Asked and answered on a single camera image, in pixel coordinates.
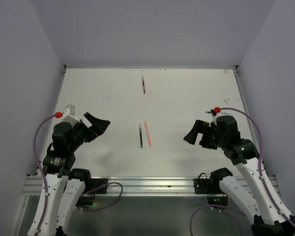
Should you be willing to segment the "green pen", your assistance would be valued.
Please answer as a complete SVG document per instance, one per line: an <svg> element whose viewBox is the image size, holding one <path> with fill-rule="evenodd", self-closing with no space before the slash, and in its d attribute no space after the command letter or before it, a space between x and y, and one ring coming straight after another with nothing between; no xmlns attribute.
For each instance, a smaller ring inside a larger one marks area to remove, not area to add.
<svg viewBox="0 0 295 236"><path fill-rule="evenodd" d="M140 148L143 148L142 124L139 123Z"/></svg>

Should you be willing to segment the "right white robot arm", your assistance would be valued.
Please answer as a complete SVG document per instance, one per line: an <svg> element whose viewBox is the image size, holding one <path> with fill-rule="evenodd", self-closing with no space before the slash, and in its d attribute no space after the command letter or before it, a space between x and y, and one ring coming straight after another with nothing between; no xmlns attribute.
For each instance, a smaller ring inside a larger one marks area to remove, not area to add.
<svg viewBox="0 0 295 236"><path fill-rule="evenodd" d="M295 235L295 215L284 205L264 168L259 163L259 152L253 142L243 139L233 116L216 116L212 122L195 121L191 131L184 137L208 149L222 149L224 155L242 174L250 193L236 180L227 168L213 171L209 187L215 193L228 195L248 218L255 236Z"/></svg>

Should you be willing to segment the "orange pen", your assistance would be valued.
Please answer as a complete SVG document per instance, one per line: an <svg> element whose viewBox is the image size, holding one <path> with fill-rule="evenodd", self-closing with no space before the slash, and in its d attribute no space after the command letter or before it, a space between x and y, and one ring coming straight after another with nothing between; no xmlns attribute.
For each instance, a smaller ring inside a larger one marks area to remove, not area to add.
<svg viewBox="0 0 295 236"><path fill-rule="evenodd" d="M146 136L147 136L148 145L149 145L149 147L151 147L151 139L150 139L150 134L149 134L148 124L147 124L146 121L144 122L144 125L145 125L145 131L146 131Z"/></svg>

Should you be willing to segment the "red pen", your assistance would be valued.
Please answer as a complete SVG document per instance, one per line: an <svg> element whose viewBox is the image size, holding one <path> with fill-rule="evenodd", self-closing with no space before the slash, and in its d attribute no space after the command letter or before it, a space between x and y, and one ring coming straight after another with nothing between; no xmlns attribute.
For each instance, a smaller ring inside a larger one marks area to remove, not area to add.
<svg viewBox="0 0 295 236"><path fill-rule="evenodd" d="M145 77L143 75L141 76L141 80L142 80L143 94L146 94Z"/></svg>

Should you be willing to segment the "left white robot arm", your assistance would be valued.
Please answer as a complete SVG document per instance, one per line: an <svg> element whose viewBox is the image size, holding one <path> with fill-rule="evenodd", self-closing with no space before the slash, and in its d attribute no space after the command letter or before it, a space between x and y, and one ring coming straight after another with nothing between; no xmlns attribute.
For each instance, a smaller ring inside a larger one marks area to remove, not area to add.
<svg viewBox="0 0 295 236"><path fill-rule="evenodd" d="M39 203L29 236L64 236L76 203L82 193L92 188L90 171L74 169L75 151L102 135L110 121L95 118L89 113L84 117L91 123L86 126L72 112L55 113L62 121L52 132L52 143L39 167L43 184Z"/></svg>

